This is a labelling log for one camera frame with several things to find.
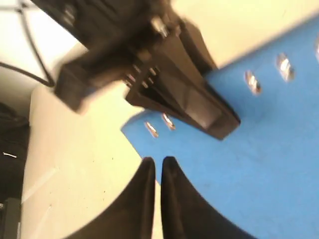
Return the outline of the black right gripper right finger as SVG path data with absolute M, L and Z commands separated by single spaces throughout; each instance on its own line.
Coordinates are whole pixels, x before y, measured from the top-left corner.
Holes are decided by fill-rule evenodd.
M 172 156 L 162 163 L 161 222 L 165 239 L 253 238 L 198 193 Z

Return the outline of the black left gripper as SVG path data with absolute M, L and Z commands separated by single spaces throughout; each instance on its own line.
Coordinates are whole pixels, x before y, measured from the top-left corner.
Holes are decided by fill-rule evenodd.
M 168 28 L 181 20 L 169 0 L 37 0 L 35 5 L 87 49 L 61 66 L 54 89 L 73 111 L 94 89 L 131 70 L 138 49 L 159 36 L 153 19 Z

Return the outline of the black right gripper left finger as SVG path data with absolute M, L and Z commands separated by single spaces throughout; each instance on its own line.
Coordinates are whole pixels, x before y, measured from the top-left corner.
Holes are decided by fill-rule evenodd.
M 121 194 L 69 239 L 150 239 L 155 207 L 156 167 L 146 157 Z

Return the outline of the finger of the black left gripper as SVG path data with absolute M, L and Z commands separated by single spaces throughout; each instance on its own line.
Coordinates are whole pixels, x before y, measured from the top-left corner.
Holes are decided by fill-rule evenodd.
M 212 59 L 200 30 L 189 20 L 183 19 L 180 22 L 179 38 L 201 75 L 206 75 L 218 69 Z
M 230 105 L 207 86 L 177 36 L 152 49 L 135 79 L 126 95 L 133 106 L 166 113 L 218 140 L 240 125 Z

